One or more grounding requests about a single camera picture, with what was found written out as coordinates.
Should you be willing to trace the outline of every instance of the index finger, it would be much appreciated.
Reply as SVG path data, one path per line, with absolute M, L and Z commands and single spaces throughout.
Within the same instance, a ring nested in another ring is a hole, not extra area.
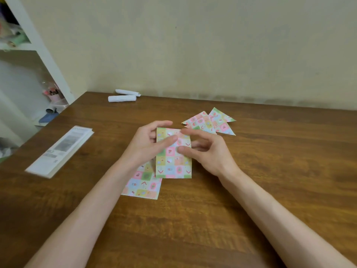
M 199 137 L 202 137 L 203 139 L 206 139 L 208 141 L 213 141 L 215 138 L 214 134 L 208 133 L 203 130 L 194 130 L 194 129 L 182 129 L 181 134 L 185 135 L 198 135 Z
M 151 122 L 147 125 L 144 126 L 145 129 L 148 129 L 149 131 L 153 131 L 157 127 L 163 127 L 163 126 L 171 126 L 172 121 L 170 120 L 156 120 L 154 122 Z

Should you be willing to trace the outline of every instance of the person's right hand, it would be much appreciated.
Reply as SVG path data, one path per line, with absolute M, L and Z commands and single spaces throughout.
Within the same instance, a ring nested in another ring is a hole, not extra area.
M 194 158 L 213 175 L 222 178 L 239 169 L 227 148 L 226 142 L 220 135 L 193 129 L 182 129 L 181 133 L 197 135 L 201 138 L 191 142 L 192 148 L 180 146 L 177 151 L 187 157 Z

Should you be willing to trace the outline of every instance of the hand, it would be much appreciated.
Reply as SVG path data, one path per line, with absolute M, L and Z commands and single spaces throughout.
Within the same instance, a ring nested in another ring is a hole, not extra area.
M 177 151 L 187 157 L 194 158 L 213 175 L 222 178 L 239 169 L 227 148 L 226 142 L 220 135 L 193 129 L 182 129 L 181 133 L 197 135 L 201 139 L 192 141 L 192 148 L 180 146 Z
M 177 135 L 172 135 L 156 143 L 156 128 L 172 125 L 172 121 L 154 121 L 148 125 L 140 127 L 130 144 L 118 160 L 119 164 L 137 169 L 140 165 L 150 161 L 163 149 L 171 146 L 178 139 Z

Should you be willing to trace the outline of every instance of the clear plastic container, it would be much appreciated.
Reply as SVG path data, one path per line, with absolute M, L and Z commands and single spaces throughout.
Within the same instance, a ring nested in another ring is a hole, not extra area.
M 63 110 L 65 110 L 65 108 L 67 108 L 69 106 L 68 102 L 66 101 L 66 99 L 61 99 L 59 101 L 56 101 L 55 103 L 51 103 L 51 105 L 56 108 L 56 111 L 58 113 L 61 113 Z

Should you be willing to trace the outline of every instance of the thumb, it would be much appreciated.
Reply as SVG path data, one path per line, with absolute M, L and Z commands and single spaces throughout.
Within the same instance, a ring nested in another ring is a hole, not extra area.
M 190 158 L 194 158 L 197 161 L 199 160 L 199 157 L 201 155 L 200 151 L 194 150 L 192 148 L 189 148 L 187 146 L 180 146 L 177 148 L 177 152 L 181 153 L 182 155 L 185 155 Z
M 161 152 L 163 149 L 171 146 L 173 143 L 175 143 L 178 139 L 177 135 L 171 135 L 167 138 L 165 138 L 164 140 L 157 142 L 154 144 L 155 147 L 155 152 L 159 153 Z

